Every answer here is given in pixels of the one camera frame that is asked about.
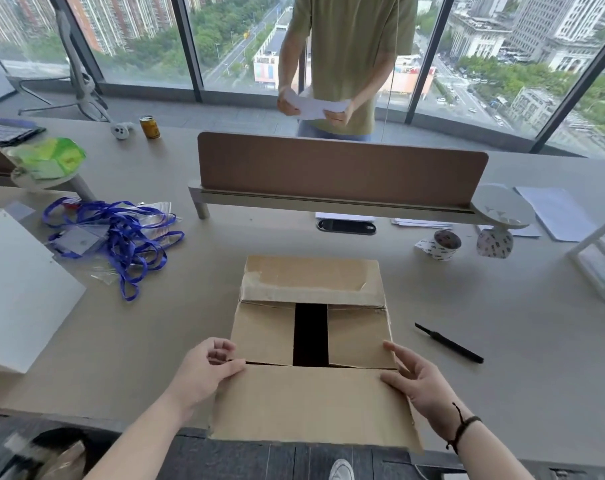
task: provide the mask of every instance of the black bracelet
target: black bracelet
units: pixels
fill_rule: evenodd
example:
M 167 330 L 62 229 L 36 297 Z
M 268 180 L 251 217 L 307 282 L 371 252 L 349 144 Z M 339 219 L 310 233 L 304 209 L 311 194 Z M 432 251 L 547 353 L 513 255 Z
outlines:
M 483 420 L 481 420 L 478 416 L 472 416 L 471 418 L 467 418 L 464 420 L 461 409 L 456 405 L 456 403 L 452 403 L 452 404 L 458 411 L 458 416 L 461 419 L 461 425 L 456 430 L 456 436 L 454 437 L 454 439 L 447 442 L 446 449 L 449 450 L 449 446 L 451 445 L 452 449 L 454 449 L 454 452 L 456 452 L 456 454 L 458 454 L 458 442 L 461 440 L 461 436 L 467 430 L 468 426 L 473 422 L 476 422 L 476 421 L 483 422 Z

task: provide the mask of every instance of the dark box opening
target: dark box opening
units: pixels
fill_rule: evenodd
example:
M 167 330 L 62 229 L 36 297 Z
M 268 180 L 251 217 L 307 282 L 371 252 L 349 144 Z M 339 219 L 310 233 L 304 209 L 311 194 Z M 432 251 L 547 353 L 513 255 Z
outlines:
M 327 305 L 296 303 L 293 322 L 293 365 L 330 366 Z

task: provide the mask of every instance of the soda can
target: soda can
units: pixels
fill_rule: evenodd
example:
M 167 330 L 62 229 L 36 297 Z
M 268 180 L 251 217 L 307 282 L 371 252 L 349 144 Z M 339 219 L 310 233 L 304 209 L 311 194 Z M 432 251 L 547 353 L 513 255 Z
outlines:
M 145 114 L 140 118 L 140 127 L 142 132 L 149 139 L 160 137 L 160 130 L 158 129 L 158 123 L 150 114 Z

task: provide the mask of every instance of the desk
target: desk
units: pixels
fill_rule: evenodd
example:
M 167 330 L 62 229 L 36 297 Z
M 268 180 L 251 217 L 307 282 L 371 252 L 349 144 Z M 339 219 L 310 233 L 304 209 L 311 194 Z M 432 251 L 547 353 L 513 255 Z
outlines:
M 197 130 L 117 141 L 103 123 L 38 122 L 87 150 L 81 174 L 98 198 L 172 201 L 186 238 L 132 303 L 70 265 L 88 290 L 28 374 L 0 374 L 0 409 L 129 422 L 189 347 L 229 336 L 247 255 L 371 258 L 380 262 L 394 339 L 437 363 L 515 455 L 605 466 L 605 302 L 564 256 L 574 244 L 517 237 L 509 259 L 492 260 L 476 254 L 472 226 L 455 225 L 463 247 L 439 263 L 413 250 L 432 230 L 388 219 L 373 237 L 319 232 L 311 212 L 211 205 L 212 218 L 201 221 L 186 185 L 198 177 Z M 605 161 L 495 152 L 483 181 L 565 187 L 597 225 L 605 222 Z M 0 190 L 0 200 L 16 195 L 45 204 Z M 486 362 L 464 361 L 414 321 Z M 193 426 L 206 427 L 209 407 Z M 421 432 L 427 449 L 444 448 L 426 426 Z

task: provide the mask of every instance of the office chair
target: office chair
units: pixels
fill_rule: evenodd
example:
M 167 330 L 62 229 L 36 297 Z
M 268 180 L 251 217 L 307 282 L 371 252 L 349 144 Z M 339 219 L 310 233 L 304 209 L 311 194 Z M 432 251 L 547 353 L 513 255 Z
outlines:
M 67 58 L 69 60 L 69 75 L 62 77 L 38 77 L 33 79 L 22 79 L 18 77 L 10 77 L 9 79 L 13 81 L 16 85 L 16 88 L 19 92 L 24 94 L 29 94 L 35 98 L 40 99 L 47 103 L 47 106 L 43 107 L 34 107 L 29 109 L 20 109 L 18 114 L 23 114 L 26 112 L 33 111 L 46 111 L 48 109 L 58 109 L 61 107 L 72 107 L 77 106 L 82 114 L 84 114 L 88 119 L 92 121 L 107 121 L 109 123 L 113 123 L 113 120 L 106 112 L 107 105 L 105 101 L 100 97 L 96 92 L 96 83 L 91 78 L 89 74 L 87 74 L 83 68 L 82 63 L 80 62 L 80 58 L 76 49 L 74 48 L 71 42 L 71 27 L 69 26 L 69 21 L 67 20 L 67 16 L 56 10 L 56 22 L 58 23 L 58 34 L 60 35 L 60 41 L 62 42 L 62 46 L 67 53 Z M 31 89 L 25 87 L 26 82 L 38 81 L 38 80 L 65 80 L 69 79 L 71 81 L 71 86 L 74 89 L 76 94 L 76 100 L 70 104 L 59 104 L 54 105 L 47 99 L 42 96 L 36 94 Z M 95 109 L 99 116 L 95 116 L 92 113 Z

